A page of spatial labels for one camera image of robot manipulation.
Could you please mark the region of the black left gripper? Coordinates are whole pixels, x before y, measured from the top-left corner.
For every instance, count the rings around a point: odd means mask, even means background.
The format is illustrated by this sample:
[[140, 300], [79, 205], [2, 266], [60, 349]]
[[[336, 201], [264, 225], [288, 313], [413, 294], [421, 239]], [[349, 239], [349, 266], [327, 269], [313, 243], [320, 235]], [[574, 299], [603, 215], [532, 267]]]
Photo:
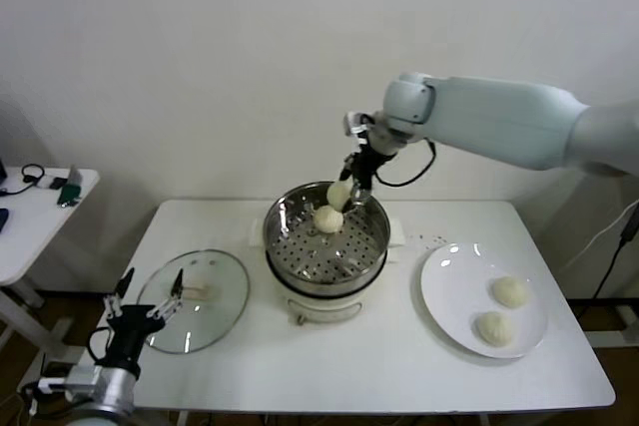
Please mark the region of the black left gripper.
[[104, 366], [107, 368], [139, 369], [139, 359], [149, 335], [165, 327], [183, 305], [182, 269], [173, 282], [169, 297], [159, 305], [125, 305], [122, 299], [131, 284], [135, 270], [130, 268], [119, 279], [115, 290], [103, 297], [107, 323], [113, 337], [106, 347]]

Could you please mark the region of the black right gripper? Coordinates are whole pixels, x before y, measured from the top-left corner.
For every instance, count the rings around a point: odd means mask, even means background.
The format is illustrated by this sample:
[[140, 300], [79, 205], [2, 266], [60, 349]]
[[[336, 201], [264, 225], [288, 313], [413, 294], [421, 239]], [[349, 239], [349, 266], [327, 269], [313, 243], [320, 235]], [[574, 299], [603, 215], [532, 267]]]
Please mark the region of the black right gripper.
[[368, 141], [358, 141], [358, 150], [344, 159], [340, 179], [347, 181], [352, 177], [350, 203], [353, 208], [363, 207], [371, 199], [372, 180], [377, 170], [393, 160], [396, 154], [382, 154], [376, 151]]

